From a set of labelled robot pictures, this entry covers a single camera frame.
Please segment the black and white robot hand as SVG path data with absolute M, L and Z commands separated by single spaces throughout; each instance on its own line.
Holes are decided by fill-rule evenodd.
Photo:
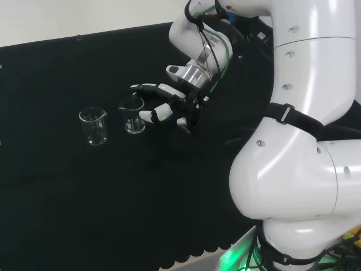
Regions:
M 185 94 L 167 84 L 136 84 L 130 88 L 143 100 L 158 98 L 162 101 L 161 105 L 150 111 L 139 111 L 142 120 L 159 125 L 173 114 L 179 113 L 182 116 L 177 119 L 177 126 L 186 134 L 196 132 L 202 104 L 209 99 L 198 89 Z

